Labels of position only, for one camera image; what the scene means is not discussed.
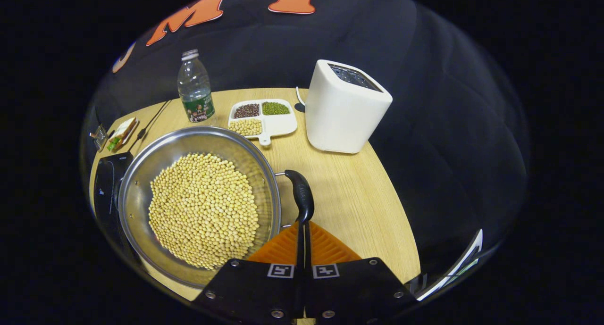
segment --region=green bottle label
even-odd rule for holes
[[[190,122],[201,122],[214,115],[211,93],[199,100],[183,102],[183,106]]]

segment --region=stainless steel pot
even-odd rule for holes
[[[193,267],[163,248],[151,226],[149,205],[151,186],[160,171],[188,153],[212,153],[232,161],[248,176],[258,205],[254,245],[248,256],[278,234],[281,203],[275,173],[252,142],[228,129],[199,126],[168,133],[136,155],[119,187],[117,207],[124,232],[134,250],[165,276],[187,286],[202,289],[215,271]]]

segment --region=bottle cap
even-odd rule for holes
[[[197,56],[199,56],[197,49],[189,50],[189,51],[183,52],[183,58],[181,60],[186,61],[186,60],[190,60],[192,58],[196,58]]]

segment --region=black cloth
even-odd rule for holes
[[[499,241],[524,198],[529,136],[520,100],[489,54],[411,0],[312,0],[311,15],[272,13],[274,1],[223,0],[217,20],[166,28],[146,46],[154,26],[101,81],[84,133],[176,98],[186,50],[199,50],[213,91],[307,88],[318,59],[339,61],[393,96],[369,141],[401,198],[423,271],[449,267],[480,228],[486,248]],[[94,152],[84,145],[85,172]]]

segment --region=white appliance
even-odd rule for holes
[[[320,150],[358,153],[392,103],[358,68],[318,60],[306,96],[306,136]]]

